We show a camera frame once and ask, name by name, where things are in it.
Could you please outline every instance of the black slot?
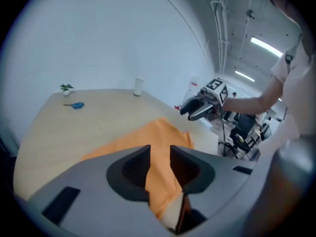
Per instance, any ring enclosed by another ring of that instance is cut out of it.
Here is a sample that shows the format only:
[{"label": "black slot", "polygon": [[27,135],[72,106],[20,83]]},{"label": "black slot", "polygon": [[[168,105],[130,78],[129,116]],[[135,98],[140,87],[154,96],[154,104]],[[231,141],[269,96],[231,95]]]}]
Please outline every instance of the black slot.
[{"label": "black slot", "polygon": [[191,212],[185,212],[182,227],[177,235],[197,227],[205,220],[207,220],[207,218],[205,218],[205,216],[201,214],[198,210],[193,209]]},{"label": "black slot", "polygon": [[150,145],[113,162],[107,170],[111,188],[129,201],[149,202],[145,190],[146,177],[150,168]]},{"label": "black slot", "polygon": [[59,225],[79,193],[80,190],[78,189],[65,187],[42,214],[54,224]]},{"label": "black slot", "polygon": [[215,178],[215,170],[209,163],[176,146],[170,146],[170,167],[184,194],[205,191]]},{"label": "black slot", "polygon": [[236,166],[235,168],[233,168],[233,170],[238,171],[240,173],[247,174],[247,175],[250,175],[251,172],[252,172],[252,169],[246,168],[246,167],[242,167],[242,166]]}]

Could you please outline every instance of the white shirt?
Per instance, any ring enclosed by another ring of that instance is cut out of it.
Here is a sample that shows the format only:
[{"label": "white shirt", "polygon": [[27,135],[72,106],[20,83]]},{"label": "white shirt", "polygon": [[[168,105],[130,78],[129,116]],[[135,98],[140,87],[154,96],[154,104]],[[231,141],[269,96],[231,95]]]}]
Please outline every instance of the white shirt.
[{"label": "white shirt", "polygon": [[314,59],[315,57],[310,65],[309,57],[300,41],[290,66],[286,63],[283,54],[272,68],[275,77],[283,84],[282,99],[288,107],[288,112],[276,132],[259,144],[262,154],[274,153],[287,140],[314,132],[313,119],[316,114]]}]

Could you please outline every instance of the wooden table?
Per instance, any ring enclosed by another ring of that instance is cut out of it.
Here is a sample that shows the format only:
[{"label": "wooden table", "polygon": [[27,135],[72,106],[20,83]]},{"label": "wooden table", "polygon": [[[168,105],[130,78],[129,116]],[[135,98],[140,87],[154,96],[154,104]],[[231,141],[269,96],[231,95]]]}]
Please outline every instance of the wooden table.
[{"label": "wooden table", "polygon": [[[85,106],[79,110],[63,106],[75,102]],[[217,154],[216,134],[145,92],[140,97],[120,89],[80,90],[67,97],[52,94],[21,143],[14,170],[15,194],[28,200],[85,154],[161,117],[190,132],[196,150]]]}]

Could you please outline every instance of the scissors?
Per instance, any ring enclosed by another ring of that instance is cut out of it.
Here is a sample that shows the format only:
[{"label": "scissors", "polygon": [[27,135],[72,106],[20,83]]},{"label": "scissors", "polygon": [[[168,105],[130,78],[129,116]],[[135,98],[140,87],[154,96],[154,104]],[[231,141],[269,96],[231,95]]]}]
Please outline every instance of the scissors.
[{"label": "scissors", "polygon": [[71,106],[74,109],[80,109],[84,106],[83,102],[78,102],[78,103],[74,103],[74,104],[70,104],[70,105],[65,105],[65,106]]}]

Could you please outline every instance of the orange towel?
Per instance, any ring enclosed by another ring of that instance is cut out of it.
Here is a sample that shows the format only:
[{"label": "orange towel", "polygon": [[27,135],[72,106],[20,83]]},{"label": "orange towel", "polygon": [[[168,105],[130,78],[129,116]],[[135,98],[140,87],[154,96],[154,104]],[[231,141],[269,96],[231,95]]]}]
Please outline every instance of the orange towel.
[{"label": "orange towel", "polygon": [[189,133],[182,133],[166,119],[159,118],[85,155],[82,160],[144,145],[151,145],[145,189],[149,192],[150,208],[160,220],[182,191],[170,168],[170,145],[193,148]]}]

